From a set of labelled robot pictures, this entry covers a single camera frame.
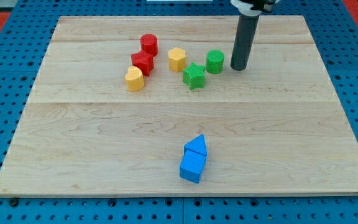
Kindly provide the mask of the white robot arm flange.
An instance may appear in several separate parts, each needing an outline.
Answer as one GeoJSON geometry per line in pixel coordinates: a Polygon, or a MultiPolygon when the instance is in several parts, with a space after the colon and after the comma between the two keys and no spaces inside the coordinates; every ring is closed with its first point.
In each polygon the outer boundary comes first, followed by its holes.
{"type": "Polygon", "coordinates": [[[245,16],[254,17],[271,13],[281,0],[230,0],[230,3],[245,16]]]}

